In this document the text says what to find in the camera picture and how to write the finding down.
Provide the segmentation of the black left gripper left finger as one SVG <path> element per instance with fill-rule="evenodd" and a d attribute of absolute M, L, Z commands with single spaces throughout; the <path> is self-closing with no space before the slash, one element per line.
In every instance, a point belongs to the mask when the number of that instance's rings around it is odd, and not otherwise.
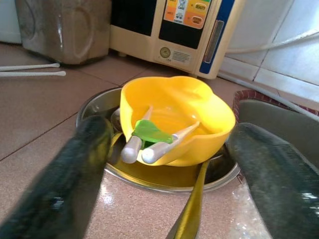
<path fill-rule="evenodd" d="M 95 207 L 113 134 L 112 124 L 102 116 L 83 120 L 1 224 L 1 238 L 83 238 Z"/>

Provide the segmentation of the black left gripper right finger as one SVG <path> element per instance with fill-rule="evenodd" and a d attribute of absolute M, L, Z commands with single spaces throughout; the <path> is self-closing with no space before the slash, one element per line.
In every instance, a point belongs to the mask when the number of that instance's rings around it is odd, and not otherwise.
<path fill-rule="evenodd" d="M 292 144 L 251 123 L 239 123 L 226 147 L 274 239 L 319 237 L 319 170 Z"/>

